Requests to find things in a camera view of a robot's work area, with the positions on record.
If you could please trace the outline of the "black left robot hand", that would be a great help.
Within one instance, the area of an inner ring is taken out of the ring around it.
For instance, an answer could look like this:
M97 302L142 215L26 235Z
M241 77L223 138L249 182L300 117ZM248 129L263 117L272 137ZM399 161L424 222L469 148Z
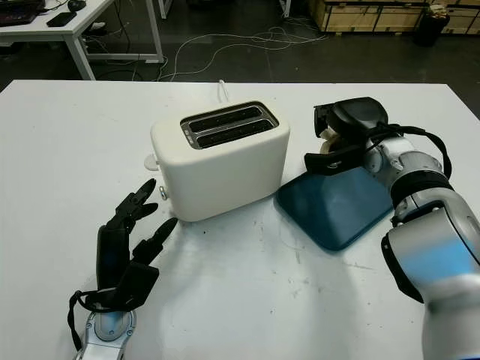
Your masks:
M148 266L164 248L164 242L175 229L178 219L171 217L155 231L151 238L140 241L130 249L130 234L137 221L158 209L149 202L156 186L151 178L135 192L130 192L115 208L115 214L100 227L97 234L96 276L100 290L116 287L130 262Z

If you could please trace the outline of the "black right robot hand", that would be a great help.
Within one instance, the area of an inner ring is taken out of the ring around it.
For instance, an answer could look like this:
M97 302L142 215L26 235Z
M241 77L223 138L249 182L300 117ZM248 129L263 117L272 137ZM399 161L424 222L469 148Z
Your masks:
M371 131L387 125L383 105L372 97L356 97L314 107L314 132L317 138L338 138L348 144L364 144Z

